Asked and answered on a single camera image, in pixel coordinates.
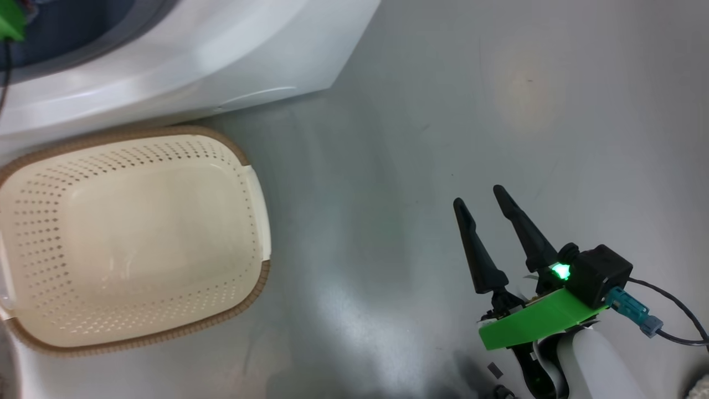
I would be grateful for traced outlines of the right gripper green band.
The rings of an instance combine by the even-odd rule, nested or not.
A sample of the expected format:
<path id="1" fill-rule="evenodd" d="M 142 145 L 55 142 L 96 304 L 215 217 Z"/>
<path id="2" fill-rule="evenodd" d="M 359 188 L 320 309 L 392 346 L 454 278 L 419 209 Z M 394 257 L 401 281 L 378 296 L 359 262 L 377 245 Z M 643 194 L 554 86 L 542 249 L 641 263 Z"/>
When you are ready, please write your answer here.
<path id="1" fill-rule="evenodd" d="M 509 292 L 506 274 L 487 252 L 465 202 L 456 198 L 454 215 L 475 292 L 493 295 L 493 308 L 480 320 L 479 336 L 486 350 L 512 350 L 534 398 L 569 398 L 571 386 L 562 371 L 557 344 L 565 333 L 586 326 L 601 310 L 592 310 L 564 287 L 571 276 L 570 266 L 557 263 L 557 251 L 504 186 L 494 185 L 493 193 L 521 242 L 527 269 L 535 273 L 547 268 L 538 281 L 549 278 L 552 290 L 532 300 Z"/>

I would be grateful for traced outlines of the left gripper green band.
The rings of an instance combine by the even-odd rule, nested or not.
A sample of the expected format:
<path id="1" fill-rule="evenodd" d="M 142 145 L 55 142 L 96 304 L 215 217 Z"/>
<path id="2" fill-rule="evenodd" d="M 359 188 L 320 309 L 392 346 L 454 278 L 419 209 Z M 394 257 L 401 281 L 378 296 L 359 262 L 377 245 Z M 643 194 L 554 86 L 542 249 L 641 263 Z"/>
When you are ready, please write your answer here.
<path id="1" fill-rule="evenodd" d="M 24 1 L 1 0 L 1 40 L 25 40 L 26 10 Z"/>

